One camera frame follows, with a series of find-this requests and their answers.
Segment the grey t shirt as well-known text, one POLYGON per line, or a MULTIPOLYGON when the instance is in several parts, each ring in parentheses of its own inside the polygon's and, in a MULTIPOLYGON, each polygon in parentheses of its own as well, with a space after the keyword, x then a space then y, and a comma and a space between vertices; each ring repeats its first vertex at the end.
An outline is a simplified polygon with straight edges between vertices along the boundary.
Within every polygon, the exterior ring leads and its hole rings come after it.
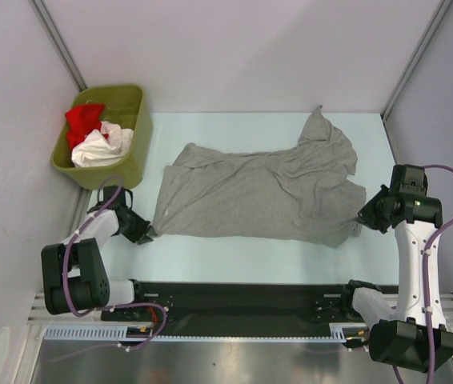
POLYGON ((154 230, 336 248, 356 233, 367 199, 349 179, 357 161, 351 141, 319 107, 287 150, 227 154, 189 143, 164 170, 154 230))

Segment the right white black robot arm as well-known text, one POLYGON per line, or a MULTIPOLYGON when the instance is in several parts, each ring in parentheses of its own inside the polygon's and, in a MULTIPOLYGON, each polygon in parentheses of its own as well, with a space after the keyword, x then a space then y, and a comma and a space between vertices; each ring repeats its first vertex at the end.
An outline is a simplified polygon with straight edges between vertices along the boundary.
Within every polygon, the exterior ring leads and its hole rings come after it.
POLYGON ((380 191, 358 212, 360 224, 381 233, 393 229, 399 253, 397 305, 378 286, 351 280, 339 301, 341 315, 360 318, 370 330, 368 350, 375 362, 427 374, 453 356, 453 332, 440 302, 438 244, 442 204, 423 187, 380 191))

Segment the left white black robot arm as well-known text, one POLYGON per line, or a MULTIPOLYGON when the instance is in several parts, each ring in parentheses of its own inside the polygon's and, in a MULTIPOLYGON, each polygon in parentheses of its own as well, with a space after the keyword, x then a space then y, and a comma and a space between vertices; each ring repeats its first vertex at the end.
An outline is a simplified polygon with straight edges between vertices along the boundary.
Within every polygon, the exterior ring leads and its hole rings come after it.
POLYGON ((141 318, 147 300, 135 293, 134 280, 108 278, 101 251, 110 238, 119 235, 135 245, 151 242, 150 230, 151 224, 130 208, 95 208, 71 236, 45 246, 41 260, 48 312, 83 317, 93 310, 119 308, 129 319, 141 318))

